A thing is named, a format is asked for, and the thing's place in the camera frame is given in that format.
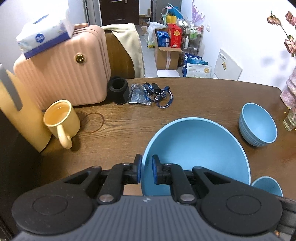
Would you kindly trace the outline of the cardboard box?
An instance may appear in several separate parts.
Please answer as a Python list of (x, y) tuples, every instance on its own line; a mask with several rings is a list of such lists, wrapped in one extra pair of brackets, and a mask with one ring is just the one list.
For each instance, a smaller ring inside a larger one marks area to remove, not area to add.
[(154, 56), (157, 70), (177, 70), (180, 54), (182, 54), (182, 49), (159, 47), (158, 39), (156, 39)]

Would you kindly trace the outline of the white plastic bag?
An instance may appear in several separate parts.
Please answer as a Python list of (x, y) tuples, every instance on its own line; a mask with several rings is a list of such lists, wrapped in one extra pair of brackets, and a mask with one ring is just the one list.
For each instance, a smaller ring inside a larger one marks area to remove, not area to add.
[(147, 47), (154, 48), (155, 47), (155, 37), (154, 34), (156, 30), (166, 29), (166, 26), (157, 22), (150, 22), (147, 28), (148, 39), (147, 39)]

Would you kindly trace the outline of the white stool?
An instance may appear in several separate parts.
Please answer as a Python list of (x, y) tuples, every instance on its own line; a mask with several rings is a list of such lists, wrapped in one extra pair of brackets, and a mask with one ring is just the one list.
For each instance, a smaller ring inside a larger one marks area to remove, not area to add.
[(177, 70), (157, 70), (157, 76), (159, 78), (180, 77)]

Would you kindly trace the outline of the yellow ceramic mug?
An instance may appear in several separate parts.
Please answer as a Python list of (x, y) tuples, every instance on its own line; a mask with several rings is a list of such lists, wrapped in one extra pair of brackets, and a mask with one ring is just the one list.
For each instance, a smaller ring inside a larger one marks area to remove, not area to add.
[(43, 122), (64, 149), (72, 148), (72, 140), (80, 130), (80, 120), (70, 101), (59, 100), (44, 113)]

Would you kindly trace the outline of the blue white bag stack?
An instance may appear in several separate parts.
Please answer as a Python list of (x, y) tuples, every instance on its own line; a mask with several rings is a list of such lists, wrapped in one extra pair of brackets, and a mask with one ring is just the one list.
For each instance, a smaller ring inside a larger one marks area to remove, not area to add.
[(183, 77), (211, 78), (212, 67), (202, 57), (186, 53), (182, 73)]

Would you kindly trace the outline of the black cylindrical cup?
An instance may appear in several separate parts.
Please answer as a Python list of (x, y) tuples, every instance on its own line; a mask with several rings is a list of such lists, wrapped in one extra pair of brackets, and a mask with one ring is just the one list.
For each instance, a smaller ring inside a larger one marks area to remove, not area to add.
[(126, 79), (119, 76), (112, 77), (108, 82), (108, 96), (117, 105), (125, 104), (128, 101), (130, 89)]

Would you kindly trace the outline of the beige cloth on chair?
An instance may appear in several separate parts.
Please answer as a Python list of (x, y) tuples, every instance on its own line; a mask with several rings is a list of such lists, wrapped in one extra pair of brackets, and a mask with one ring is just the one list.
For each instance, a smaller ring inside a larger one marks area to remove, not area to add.
[(133, 62), (135, 78), (144, 78), (144, 59), (139, 34), (133, 23), (111, 24), (102, 26), (103, 30), (111, 31), (119, 40)]

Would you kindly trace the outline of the pink wrapped vase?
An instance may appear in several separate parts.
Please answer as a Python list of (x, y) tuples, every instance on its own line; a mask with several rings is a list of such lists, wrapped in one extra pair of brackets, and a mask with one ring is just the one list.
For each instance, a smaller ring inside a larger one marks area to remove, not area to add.
[(280, 98), (283, 103), (291, 109), (295, 106), (296, 99), (296, 87), (295, 87), (295, 78), (296, 78), (296, 67), (294, 68), (292, 74), (289, 76), (286, 81), (286, 86), (282, 93), (280, 94)]

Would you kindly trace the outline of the wooden chair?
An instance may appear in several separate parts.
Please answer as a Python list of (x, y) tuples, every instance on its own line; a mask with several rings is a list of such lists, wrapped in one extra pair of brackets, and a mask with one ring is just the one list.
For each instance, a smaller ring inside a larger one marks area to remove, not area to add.
[(111, 77), (118, 76), (125, 79), (135, 78), (132, 59), (124, 49), (123, 45), (111, 31), (105, 31), (105, 36), (111, 68)]

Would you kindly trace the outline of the clear plastic packet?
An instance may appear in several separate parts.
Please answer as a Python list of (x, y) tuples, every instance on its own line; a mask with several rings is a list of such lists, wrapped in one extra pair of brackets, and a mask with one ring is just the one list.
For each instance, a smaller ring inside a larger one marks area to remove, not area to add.
[(127, 103), (131, 105), (151, 105), (151, 102), (146, 99), (142, 85), (135, 83), (133, 83), (130, 87), (130, 94)]

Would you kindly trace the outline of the tissue pack on suitcase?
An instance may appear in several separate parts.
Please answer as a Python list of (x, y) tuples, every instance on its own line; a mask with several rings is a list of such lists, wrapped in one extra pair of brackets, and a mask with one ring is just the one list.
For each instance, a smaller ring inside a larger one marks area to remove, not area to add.
[(72, 38), (74, 24), (69, 19), (68, 7), (48, 13), (27, 24), (17, 35), (16, 42), (21, 53), (29, 59), (46, 49)]

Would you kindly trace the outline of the pink ribbed suitcase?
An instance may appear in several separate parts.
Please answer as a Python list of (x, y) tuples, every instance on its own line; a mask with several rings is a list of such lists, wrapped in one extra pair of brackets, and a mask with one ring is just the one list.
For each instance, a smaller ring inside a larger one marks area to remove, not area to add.
[(14, 73), (41, 110), (66, 99), (73, 106), (107, 97), (111, 68), (105, 32), (98, 25), (75, 25), (71, 39), (14, 63)]

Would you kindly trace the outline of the red box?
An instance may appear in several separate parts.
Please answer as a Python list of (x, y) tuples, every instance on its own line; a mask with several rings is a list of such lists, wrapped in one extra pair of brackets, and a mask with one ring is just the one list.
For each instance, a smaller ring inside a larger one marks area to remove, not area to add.
[(176, 24), (167, 24), (168, 34), (170, 36), (170, 47), (181, 48), (182, 29)]

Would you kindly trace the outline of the dark wooden door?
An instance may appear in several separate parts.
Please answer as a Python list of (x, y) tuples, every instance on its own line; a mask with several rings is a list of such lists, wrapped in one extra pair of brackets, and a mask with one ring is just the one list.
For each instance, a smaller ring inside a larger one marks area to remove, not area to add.
[(100, 0), (102, 25), (127, 24), (138, 25), (139, 0)]

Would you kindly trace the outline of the clear drinking glass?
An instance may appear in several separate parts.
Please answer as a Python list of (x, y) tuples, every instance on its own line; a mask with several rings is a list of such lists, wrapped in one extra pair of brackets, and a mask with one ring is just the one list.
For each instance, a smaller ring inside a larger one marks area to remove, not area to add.
[(290, 109), (287, 116), (283, 120), (283, 126), (287, 131), (291, 131), (295, 128), (296, 122), (295, 122), (295, 108)]

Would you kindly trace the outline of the large blue bowl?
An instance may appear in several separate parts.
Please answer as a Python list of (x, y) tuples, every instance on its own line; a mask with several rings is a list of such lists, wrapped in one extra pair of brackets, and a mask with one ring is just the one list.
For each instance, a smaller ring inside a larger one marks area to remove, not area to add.
[(168, 185), (154, 183), (153, 155), (158, 155), (163, 164), (178, 164), (184, 170), (201, 166), (245, 184), (251, 183), (249, 162), (241, 144), (229, 130), (205, 118), (181, 118), (168, 123), (145, 149), (140, 181), (143, 195), (170, 195)]
[(251, 185), (255, 188), (259, 188), (259, 189), (269, 192), (273, 195), (283, 197), (283, 191), (281, 189), (281, 186), (272, 177), (269, 177), (269, 176), (259, 177), (255, 181), (253, 181), (253, 183)]

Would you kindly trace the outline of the dried pink roses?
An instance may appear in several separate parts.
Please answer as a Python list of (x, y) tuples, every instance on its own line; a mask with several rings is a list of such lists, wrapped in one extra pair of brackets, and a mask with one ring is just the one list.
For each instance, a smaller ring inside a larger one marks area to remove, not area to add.
[[(285, 19), (295, 29), (295, 16), (290, 11), (286, 13)], [(283, 30), (285, 34), (285, 41), (284, 41), (285, 48), (289, 52), (292, 58), (295, 57), (295, 34), (294, 35), (288, 34), (284, 29), (281, 23), (281, 20), (276, 15), (274, 15), (272, 11), (270, 15), (267, 17), (267, 22), (270, 25), (279, 26)]]

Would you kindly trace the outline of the small blue bowl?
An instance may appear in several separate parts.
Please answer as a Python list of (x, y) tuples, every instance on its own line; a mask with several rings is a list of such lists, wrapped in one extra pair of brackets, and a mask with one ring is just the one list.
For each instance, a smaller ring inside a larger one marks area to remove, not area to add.
[(242, 107), (239, 130), (243, 138), (255, 147), (264, 147), (274, 143), (278, 136), (272, 116), (255, 103), (246, 103)]

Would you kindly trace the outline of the blue box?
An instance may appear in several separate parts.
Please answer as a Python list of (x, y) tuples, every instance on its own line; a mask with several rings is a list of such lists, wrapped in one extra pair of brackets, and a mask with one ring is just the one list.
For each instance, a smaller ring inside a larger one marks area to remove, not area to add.
[(170, 36), (166, 31), (156, 31), (156, 37), (159, 47), (169, 47), (170, 46)]

